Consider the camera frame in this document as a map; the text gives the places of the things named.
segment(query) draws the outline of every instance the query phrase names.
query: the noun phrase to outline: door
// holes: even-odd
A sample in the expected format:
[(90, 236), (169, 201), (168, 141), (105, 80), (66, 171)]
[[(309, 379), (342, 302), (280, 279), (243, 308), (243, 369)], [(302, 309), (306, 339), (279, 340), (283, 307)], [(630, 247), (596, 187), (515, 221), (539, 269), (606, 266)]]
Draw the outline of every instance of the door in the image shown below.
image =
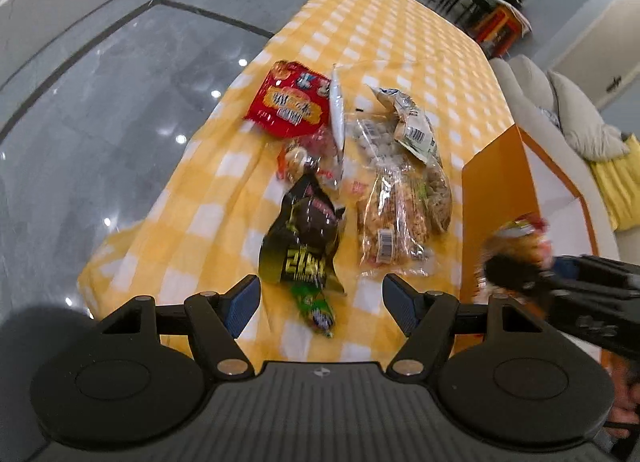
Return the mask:
[(640, 72), (640, 0), (613, 0), (552, 69), (604, 107)]

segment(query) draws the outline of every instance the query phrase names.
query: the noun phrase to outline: human hand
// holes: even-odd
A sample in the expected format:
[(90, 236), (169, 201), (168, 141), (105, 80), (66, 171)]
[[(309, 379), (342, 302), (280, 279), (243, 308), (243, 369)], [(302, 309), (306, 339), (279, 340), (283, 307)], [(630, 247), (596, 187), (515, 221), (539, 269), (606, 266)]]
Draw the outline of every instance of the human hand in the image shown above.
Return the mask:
[[(614, 402), (609, 412), (609, 420), (626, 424), (640, 424), (640, 418), (636, 413), (636, 407), (640, 404), (640, 384), (629, 385), (629, 363), (626, 359), (613, 356), (611, 379), (614, 388)], [(607, 428), (607, 431), (617, 438), (629, 436), (629, 431), (626, 429)]]

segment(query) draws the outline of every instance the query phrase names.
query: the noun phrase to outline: plastic bag of snacks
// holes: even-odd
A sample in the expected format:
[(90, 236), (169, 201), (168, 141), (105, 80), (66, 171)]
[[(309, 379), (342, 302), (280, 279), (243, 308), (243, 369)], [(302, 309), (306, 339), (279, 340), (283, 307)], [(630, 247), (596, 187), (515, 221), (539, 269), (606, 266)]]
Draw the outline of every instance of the plastic bag of snacks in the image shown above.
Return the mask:
[(382, 105), (395, 111), (399, 121), (394, 130), (394, 139), (423, 163), (434, 157), (442, 166), (433, 127), (424, 110), (414, 103), (411, 96), (397, 88), (371, 88)]
[(314, 134), (329, 122), (329, 83), (298, 62), (275, 62), (244, 119), (276, 137)]
[(421, 183), (410, 167), (380, 168), (369, 195), (356, 203), (363, 273), (428, 275), (433, 270), (430, 219), (417, 192)]
[(527, 214), (507, 222), (486, 240), (478, 267), (478, 291), (474, 303), (487, 304), (490, 295), (504, 292), (501, 287), (488, 282), (484, 275), (484, 263), (495, 255), (506, 255), (539, 269), (551, 268), (554, 259), (551, 241), (546, 235), (547, 226), (543, 218)]
[(370, 168), (406, 169), (412, 165), (414, 196), (424, 206), (424, 212), (436, 233), (444, 233), (451, 222), (453, 199), (449, 181), (432, 155), (426, 162), (416, 161), (394, 140), (394, 128), (386, 116), (357, 113), (350, 124), (351, 136), (358, 143)]
[(262, 240), (260, 279), (288, 282), (300, 314), (314, 330), (331, 336), (335, 318), (324, 299), (327, 287), (343, 291), (334, 271), (338, 228), (344, 209), (336, 209), (311, 173), (284, 195), (280, 214)]
[(278, 178), (296, 182), (305, 172), (316, 175), (322, 187), (337, 190), (342, 178), (342, 165), (334, 136), (327, 127), (311, 135), (286, 141), (278, 155)]
[(386, 116), (356, 113), (350, 129), (369, 168), (400, 168), (406, 164), (403, 148), (394, 141), (394, 129)]

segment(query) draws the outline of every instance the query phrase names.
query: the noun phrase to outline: barcode label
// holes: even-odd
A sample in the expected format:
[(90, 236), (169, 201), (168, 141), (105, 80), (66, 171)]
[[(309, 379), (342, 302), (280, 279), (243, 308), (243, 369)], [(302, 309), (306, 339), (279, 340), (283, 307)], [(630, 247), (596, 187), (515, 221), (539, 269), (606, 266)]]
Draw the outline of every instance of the barcode label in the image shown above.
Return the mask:
[(404, 137), (407, 137), (416, 143), (422, 143), (422, 141), (424, 141), (424, 132), (417, 128), (407, 127), (404, 129)]
[(362, 128), (362, 131), (367, 137), (373, 137), (373, 138), (379, 137), (378, 129), (371, 121), (367, 121), (366, 119), (360, 119), (360, 127)]
[(378, 255), (377, 264), (390, 264), (394, 257), (394, 231), (393, 229), (378, 230)]

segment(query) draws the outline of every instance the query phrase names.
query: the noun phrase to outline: robotic arm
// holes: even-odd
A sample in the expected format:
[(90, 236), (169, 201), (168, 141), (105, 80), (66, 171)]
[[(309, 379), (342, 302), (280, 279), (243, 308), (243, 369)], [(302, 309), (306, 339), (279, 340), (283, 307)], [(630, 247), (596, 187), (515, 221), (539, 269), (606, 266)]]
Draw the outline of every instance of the robotic arm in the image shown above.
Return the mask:
[[(614, 402), (609, 375), (555, 327), (637, 359), (627, 327), (638, 322), (625, 314), (635, 278), (599, 259), (559, 259), (552, 273), (526, 276), (507, 260), (490, 262), (488, 276), (540, 298), (551, 324), (507, 295), (466, 305), (388, 275), (383, 301), (407, 341), (386, 372), (376, 362), (266, 362), (256, 375), (234, 338), (257, 308), (257, 277), (184, 305), (138, 296), (34, 376), (49, 443), (33, 460), (613, 460), (592, 442)], [(606, 285), (609, 305), (598, 292), (596, 307), (584, 291), (571, 298), (585, 284), (604, 291), (612, 272), (631, 288)], [(194, 359), (159, 334), (186, 335)], [(484, 341), (450, 356), (466, 334)]]

